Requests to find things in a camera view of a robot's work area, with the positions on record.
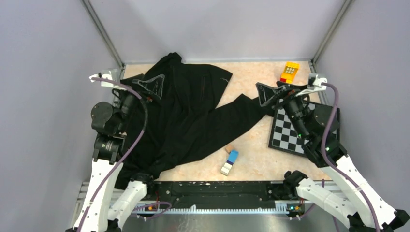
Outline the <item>black jacket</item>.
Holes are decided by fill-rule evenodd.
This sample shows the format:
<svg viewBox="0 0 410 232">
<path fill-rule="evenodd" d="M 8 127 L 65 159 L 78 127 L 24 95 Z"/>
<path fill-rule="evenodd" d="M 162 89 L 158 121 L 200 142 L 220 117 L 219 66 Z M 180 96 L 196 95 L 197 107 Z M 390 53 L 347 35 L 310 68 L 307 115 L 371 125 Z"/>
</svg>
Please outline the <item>black jacket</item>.
<svg viewBox="0 0 410 232">
<path fill-rule="evenodd" d="M 144 76 L 165 75 L 161 99 L 132 83 L 147 98 L 148 123 L 141 140 L 124 160 L 115 188 L 125 189 L 137 174 L 158 178 L 178 165 L 199 161 L 243 135 L 271 109 L 244 94 L 219 106 L 232 73 L 209 64 L 184 64 L 177 53 L 161 58 Z M 135 110 L 126 128 L 127 150 L 138 136 L 144 113 Z"/>
</svg>

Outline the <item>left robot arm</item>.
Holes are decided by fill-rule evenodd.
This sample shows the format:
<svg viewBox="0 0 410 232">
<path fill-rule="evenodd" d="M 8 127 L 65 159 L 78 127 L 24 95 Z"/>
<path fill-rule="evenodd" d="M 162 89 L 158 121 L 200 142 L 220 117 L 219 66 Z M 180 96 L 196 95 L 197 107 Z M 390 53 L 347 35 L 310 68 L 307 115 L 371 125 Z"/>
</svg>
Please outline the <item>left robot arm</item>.
<svg viewBox="0 0 410 232">
<path fill-rule="evenodd" d="M 155 194 L 153 177 L 137 174 L 132 177 L 120 197 L 111 202 L 115 182 L 123 162 L 144 135 L 148 123 L 147 97 L 128 84 L 115 81 L 112 75 L 98 73 L 89 77 L 91 82 L 119 93 L 119 103 L 112 105 L 99 102 L 91 110 L 91 127 L 97 132 L 92 155 L 92 172 L 83 206 L 69 232 L 120 232 L 139 202 L 151 199 Z M 140 103 L 143 108 L 143 125 L 138 136 L 127 149 L 123 147 L 127 138 L 126 127 L 131 122 L 132 108 Z"/>
</svg>

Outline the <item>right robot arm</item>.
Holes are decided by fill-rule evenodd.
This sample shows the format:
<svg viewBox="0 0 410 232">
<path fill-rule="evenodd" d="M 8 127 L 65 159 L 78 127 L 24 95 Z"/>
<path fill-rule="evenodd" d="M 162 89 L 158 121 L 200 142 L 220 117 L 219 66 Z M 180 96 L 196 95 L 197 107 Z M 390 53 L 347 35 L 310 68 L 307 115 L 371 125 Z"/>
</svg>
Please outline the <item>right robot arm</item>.
<svg viewBox="0 0 410 232">
<path fill-rule="evenodd" d="M 303 145 L 306 157 L 327 174 L 341 189 L 344 197 L 320 187 L 300 171 L 285 176 L 283 192 L 289 199 L 309 200 L 340 221 L 351 232 L 392 232 L 410 219 L 402 209 L 390 206 L 360 174 L 347 150 L 334 136 L 338 99 L 332 108 L 318 106 L 309 109 L 304 98 L 330 87 L 324 78 L 297 86 L 278 82 L 277 87 L 257 83 L 258 98 L 264 108 L 283 109 L 296 130 L 307 140 Z"/>
</svg>

